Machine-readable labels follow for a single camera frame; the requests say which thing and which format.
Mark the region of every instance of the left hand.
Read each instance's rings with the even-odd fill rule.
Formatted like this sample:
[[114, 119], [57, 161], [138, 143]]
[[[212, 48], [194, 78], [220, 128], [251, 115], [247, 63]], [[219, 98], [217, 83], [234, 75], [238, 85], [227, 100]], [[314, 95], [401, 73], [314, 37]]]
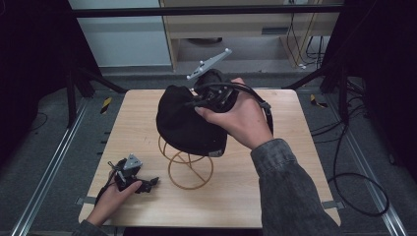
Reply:
[[101, 195], [98, 203], [86, 219], [97, 227], [101, 226], [142, 185], [141, 181], [137, 181], [120, 192], [114, 182], [114, 177], [111, 182], [113, 184], [107, 187], [107, 190]]

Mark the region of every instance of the sleeve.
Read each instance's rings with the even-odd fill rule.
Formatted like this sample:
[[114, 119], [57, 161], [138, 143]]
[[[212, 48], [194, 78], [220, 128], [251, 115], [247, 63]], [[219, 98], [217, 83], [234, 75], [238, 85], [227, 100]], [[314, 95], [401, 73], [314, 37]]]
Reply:
[[269, 141], [253, 149], [251, 156], [260, 177], [264, 236], [341, 235], [286, 141]]
[[80, 226], [72, 233], [72, 236], [107, 236], [107, 234], [95, 225], [83, 220]]

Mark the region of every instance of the wooden tabletop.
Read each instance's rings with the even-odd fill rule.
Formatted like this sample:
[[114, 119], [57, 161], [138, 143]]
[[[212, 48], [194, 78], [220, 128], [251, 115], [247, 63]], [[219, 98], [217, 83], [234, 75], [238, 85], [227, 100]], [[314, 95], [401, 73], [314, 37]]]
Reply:
[[[138, 178], [150, 180], [159, 177], [159, 182], [150, 193], [130, 197], [106, 224], [261, 228], [259, 178], [250, 150], [233, 138], [228, 137], [222, 157], [211, 159], [212, 176], [204, 186], [197, 190], [184, 190], [171, 181], [168, 175], [170, 161], [159, 150], [159, 133], [155, 123], [157, 105], [163, 92], [163, 89], [144, 89], [126, 93], [88, 196], [96, 197], [106, 183], [110, 171], [107, 162], [116, 164], [130, 153], [144, 164]], [[289, 143], [300, 165], [316, 184], [321, 201], [332, 201], [296, 92], [287, 89], [256, 89], [256, 92], [272, 107], [274, 136]], [[176, 150], [168, 147], [166, 152], [172, 157]], [[202, 185], [203, 180], [210, 176], [209, 159], [203, 158], [193, 163], [192, 167], [172, 163], [172, 178], [185, 187]], [[93, 205], [84, 204], [79, 221], [87, 218], [92, 209]], [[326, 209], [326, 212], [340, 224], [335, 208]]]

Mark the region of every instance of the hand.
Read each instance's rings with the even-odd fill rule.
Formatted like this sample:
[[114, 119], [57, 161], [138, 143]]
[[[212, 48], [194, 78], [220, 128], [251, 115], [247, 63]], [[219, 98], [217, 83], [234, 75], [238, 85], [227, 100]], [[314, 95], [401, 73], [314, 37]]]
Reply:
[[98, 203], [86, 219], [97, 227], [101, 226], [142, 185], [141, 181], [137, 181], [120, 192], [114, 183], [114, 177], [112, 183], [101, 195]]
[[[232, 82], [244, 84], [241, 78]], [[196, 111], [208, 122], [225, 129], [247, 148], [254, 149], [273, 139], [263, 110], [246, 92], [239, 92], [236, 103], [228, 112], [215, 113], [203, 107], [196, 107]]]

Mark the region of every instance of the wall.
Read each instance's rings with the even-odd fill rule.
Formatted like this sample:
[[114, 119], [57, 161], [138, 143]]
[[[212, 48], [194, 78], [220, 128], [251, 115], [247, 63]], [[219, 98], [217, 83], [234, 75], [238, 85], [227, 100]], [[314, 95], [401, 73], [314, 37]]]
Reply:
[[[159, 7], [157, 0], [70, 0], [73, 9]], [[161, 17], [79, 19], [94, 58], [105, 72], [132, 68], [170, 68]]]

